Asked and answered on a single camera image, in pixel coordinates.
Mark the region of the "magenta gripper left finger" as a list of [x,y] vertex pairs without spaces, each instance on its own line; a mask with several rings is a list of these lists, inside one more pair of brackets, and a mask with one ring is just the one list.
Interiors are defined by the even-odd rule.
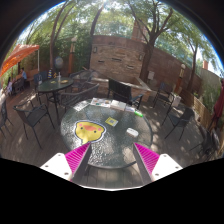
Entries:
[[79,183],[88,165],[90,155],[91,144],[86,143],[66,154],[55,154],[41,166],[41,169],[65,180]]

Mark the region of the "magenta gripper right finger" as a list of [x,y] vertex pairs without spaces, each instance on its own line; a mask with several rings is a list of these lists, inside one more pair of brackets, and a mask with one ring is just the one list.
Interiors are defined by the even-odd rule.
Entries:
[[182,169],[168,154],[159,155],[138,143],[133,144],[133,154],[144,184],[149,184]]

